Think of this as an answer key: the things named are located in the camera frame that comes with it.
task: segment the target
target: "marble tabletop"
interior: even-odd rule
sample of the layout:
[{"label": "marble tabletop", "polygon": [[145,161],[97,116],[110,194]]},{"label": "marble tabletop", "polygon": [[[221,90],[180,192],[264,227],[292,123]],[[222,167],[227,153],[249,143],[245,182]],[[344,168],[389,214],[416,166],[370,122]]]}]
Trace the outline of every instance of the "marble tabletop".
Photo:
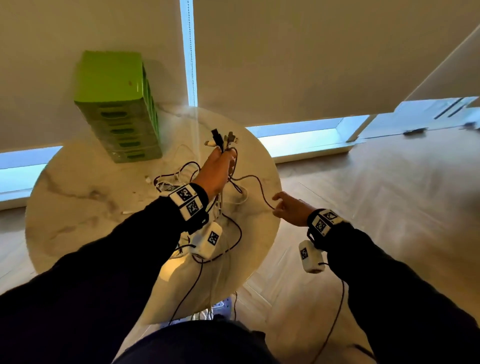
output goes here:
[{"label": "marble tabletop", "polygon": [[[215,128],[221,134],[232,131],[239,139],[235,177],[258,176],[267,200],[273,204],[271,196],[281,190],[276,166],[263,145],[244,127],[201,108],[163,107],[159,119],[164,152],[161,159],[115,164],[86,129],[48,163],[26,209],[26,244],[38,273],[51,268],[63,255],[109,234],[131,213],[154,201],[158,192],[146,182],[147,177],[153,180],[157,175],[176,172],[191,160],[202,165],[212,151],[204,142],[211,139],[210,131]],[[232,294],[258,268],[274,242],[279,219],[264,202],[259,183],[255,178],[247,178],[238,185],[248,190],[247,200],[237,204],[244,197],[228,183],[223,211],[240,225],[243,237],[230,252],[204,265],[177,318],[199,312]],[[238,228],[226,218],[220,217],[218,223],[224,233],[215,255],[239,237]],[[170,320],[199,270],[200,265],[190,255],[167,261],[140,322]]]}]

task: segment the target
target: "black sleeve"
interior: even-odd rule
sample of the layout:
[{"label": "black sleeve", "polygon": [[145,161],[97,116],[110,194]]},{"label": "black sleeve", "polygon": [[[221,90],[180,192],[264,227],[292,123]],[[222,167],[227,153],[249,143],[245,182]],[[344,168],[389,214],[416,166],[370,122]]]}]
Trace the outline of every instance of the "black sleeve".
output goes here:
[{"label": "black sleeve", "polygon": [[[205,191],[192,187],[205,207]],[[4,293],[0,363],[111,363],[193,220],[185,222],[175,203],[160,197],[108,236]]]},{"label": "black sleeve", "polygon": [[472,316],[351,224],[330,225],[321,235],[312,225],[319,211],[309,217],[314,244],[348,284],[348,305],[379,363],[480,362]]}]

